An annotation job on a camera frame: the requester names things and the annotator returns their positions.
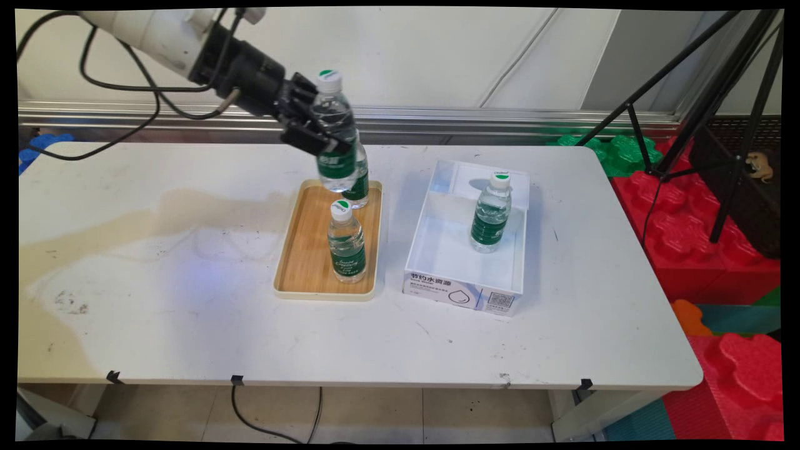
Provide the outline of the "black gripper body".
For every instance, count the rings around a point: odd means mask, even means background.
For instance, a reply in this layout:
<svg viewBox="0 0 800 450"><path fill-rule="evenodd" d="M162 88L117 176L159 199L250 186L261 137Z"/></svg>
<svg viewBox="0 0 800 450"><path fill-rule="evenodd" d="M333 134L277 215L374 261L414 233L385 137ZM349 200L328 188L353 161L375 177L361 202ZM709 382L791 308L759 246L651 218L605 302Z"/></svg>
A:
<svg viewBox="0 0 800 450"><path fill-rule="evenodd" d="M226 28L212 29L212 88L223 99L220 110L233 105L257 117L280 119L285 77L284 66L260 49Z"/></svg>

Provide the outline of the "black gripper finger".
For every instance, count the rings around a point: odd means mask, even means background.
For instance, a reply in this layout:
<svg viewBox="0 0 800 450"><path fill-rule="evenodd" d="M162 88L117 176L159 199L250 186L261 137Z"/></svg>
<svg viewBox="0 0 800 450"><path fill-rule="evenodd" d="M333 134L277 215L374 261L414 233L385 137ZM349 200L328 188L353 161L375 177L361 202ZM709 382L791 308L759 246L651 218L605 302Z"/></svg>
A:
<svg viewBox="0 0 800 450"><path fill-rule="evenodd" d="M311 80L301 73L294 73L284 81L284 117L290 120L311 119L311 106L318 90Z"/></svg>
<svg viewBox="0 0 800 450"><path fill-rule="evenodd" d="M351 141L334 136L314 119L282 119L282 143L315 157L326 152L346 154L352 146Z"/></svg>

